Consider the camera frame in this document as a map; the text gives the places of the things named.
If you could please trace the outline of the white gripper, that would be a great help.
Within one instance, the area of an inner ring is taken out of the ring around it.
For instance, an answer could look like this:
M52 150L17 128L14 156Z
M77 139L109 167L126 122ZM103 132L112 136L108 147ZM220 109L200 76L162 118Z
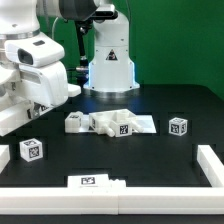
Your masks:
M17 69L9 69L0 65L0 85L12 95L34 102L33 117L40 116L41 105L58 107L81 93L80 86L68 83L60 61L40 68L20 64Z

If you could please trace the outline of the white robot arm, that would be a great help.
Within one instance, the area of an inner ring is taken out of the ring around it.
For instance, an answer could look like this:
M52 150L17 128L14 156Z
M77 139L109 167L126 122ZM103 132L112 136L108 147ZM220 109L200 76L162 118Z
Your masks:
M80 92L70 85L64 48L40 30L37 17L75 22L84 88L122 94L139 87L129 58L129 22L113 0L0 0L0 87L32 103L57 107Z

